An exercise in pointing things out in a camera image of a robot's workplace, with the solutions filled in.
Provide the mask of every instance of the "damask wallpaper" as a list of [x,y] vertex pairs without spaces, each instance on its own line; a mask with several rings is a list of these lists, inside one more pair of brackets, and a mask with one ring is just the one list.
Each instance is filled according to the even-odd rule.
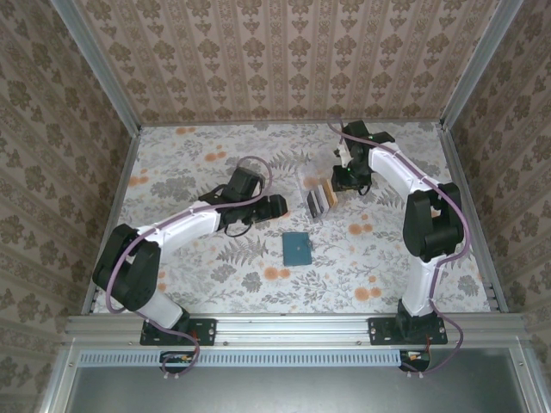
[[40,401],[128,143],[53,6],[0,2],[0,411]]
[[526,0],[452,131],[502,286],[551,384],[551,1]]
[[77,0],[146,125],[441,114],[498,0]]

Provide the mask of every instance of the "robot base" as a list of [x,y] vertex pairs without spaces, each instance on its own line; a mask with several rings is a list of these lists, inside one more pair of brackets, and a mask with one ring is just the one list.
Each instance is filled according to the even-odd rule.
[[369,340],[372,346],[400,344],[425,345],[448,344],[448,335],[444,321],[435,312],[422,317],[412,317],[398,303],[398,314],[395,317],[369,318]]
[[[172,330],[182,331],[194,336],[199,344],[213,346],[216,338],[216,319],[214,318],[190,318],[176,323]],[[193,344],[183,337],[167,334],[157,330],[151,324],[144,322],[141,329],[139,344],[142,346],[192,346]]]

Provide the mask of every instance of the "perforated metal strip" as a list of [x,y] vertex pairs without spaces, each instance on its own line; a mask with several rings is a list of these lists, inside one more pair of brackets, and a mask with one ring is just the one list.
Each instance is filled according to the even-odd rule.
[[[85,350],[79,367],[158,367],[160,350]],[[198,367],[392,367],[398,350],[202,350]],[[167,363],[167,366],[181,366]]]

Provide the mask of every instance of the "floral tablecloth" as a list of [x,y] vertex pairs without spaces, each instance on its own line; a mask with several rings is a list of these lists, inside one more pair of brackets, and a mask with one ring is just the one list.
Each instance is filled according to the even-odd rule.
[[[368,129],[391,133],[428,175],[449,181],[434,124]],[[270,192],[287,199],[289,213],[239,238],[217,233],[183,246],[161,263],[158,288],[192,313],[395,312],[410,265],[399,195],[375,176],[363,197],[338,193],[338,208],[320,224],[306,216],[297,168],[327,154],[331,159],[337,143],[325,124],[145,127],[119,222],[135,227],[166,218],[227,183],[240,157],[256,155],[271,165]],[[249,168],[265,174],[260,164]],[[283,266],[286,231],[309,233],[312,265]],[[445,267],[436,302],[448,312],[490,310],[472,253]],[[94,312],[105,311],[100,292]]]

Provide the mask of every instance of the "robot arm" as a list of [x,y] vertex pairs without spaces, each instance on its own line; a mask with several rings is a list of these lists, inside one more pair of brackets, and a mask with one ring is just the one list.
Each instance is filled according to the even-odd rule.
[[463,239],[459,217],[425,181],[438,186],[461,207],[459,189],[453,182],[441,184],[427,177],[419,179],[418,176],[424,176],[424,173],[415,167],[419,173],[416,175],[397,158],[398,154],[405,156],[388,133],[369,133],[361,120],[351,122],[343,132],[390,149],[385,151],[380,147],[347,140],[336,151],[341,165],[333,167],[331,183],[335,191],[356,189],[361,194],[362,188],[371,186],[372,174],[377,173],[406,201],[403,237],[412,258],[409,281],[399,302],[396,323],[404,338],[412,337],[416,334],[416,325],[436,318],[430,306],[430,284],[435,267],[443,256],[453,254]]
[[[227,206],[251,200],[254,193],[259,189],[262,191],[262,188],[263,178],[260,175],[237,167],[228,184],[200,196],[197,202],[183,212],[137,229],[125,224],[117,226],[97,262],[92,280],[106,290],[115,264],[127,246],[139,235],[155,230],[139,242],[130,257],[123,262],[113,286],[112,297],[127,310],[137,311],[166,329],[187,331],[189,314],[157,289],[161,256],[168,255],[195,238],[225,230],[239,220],[245,225],[253,225],[287,213],[287,202],[280,195],[264,196],[247,206]],[[207,206],[213,207],[194,212]]]

